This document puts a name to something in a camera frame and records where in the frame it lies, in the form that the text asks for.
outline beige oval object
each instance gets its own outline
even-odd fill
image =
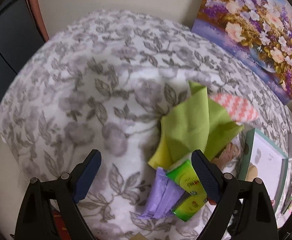
[[[257,178],[257,176],[258,176],[257,167],[254,166],[254,165],[250,165],[248,167],[247,175],[246,175],[245,180],[246,181],[253,181],[253,179]]]

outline green cloth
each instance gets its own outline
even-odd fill
[[[190,82],[191,97],[161,119],[161,139],[148,164],[168,169],[186,154],[200,149],[211,161],[242,129],[207,88]]]

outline metal pivot screw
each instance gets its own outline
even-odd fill
[[[33,177],[30,179],[30,183],[35,184],[37,182],[37,180],[38,180],[37,178]]]
[[[224,174],[224,178],[225,179],[232,179],[233,175],[227,172],[227,173]]]
[[[63,173],[60,177],[61,177],[61,179],[68,179],[69,173]]]
[[[260,178],[256,178],[256,179],[255,179],[255,182],[256,182],[257,184],[262,184],[262,183],[263,183],[263,181],[262,181]]]

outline tray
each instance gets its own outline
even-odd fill
[[[254,165],[258,177],[265,184],[276,212],[284,189],[288,156],[258,129],[251,129],[246,135],[246,146],[238,179],[245,180],[249,166]]]

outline tablecloth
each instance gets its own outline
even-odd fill
[[[100,240],[138,232],[149,240],[195,239],[209,204],[187,223],[138,219],[155,176],[147,161],[158,121],[190,97],[188,80],[247,98],[260,114],[249,125],[287,152],[292,114],[249,68],[183,25],[124,10],[95,11],[45,43],[4,96],[0,132],[29,179],[56,179],[100,150],[102,165],[78,205]],[[243,150],[245,132],[233,142]],[[235,175],[239,166],[237,158],[224,171]],[[292,162],[279,207],[291,172]]]

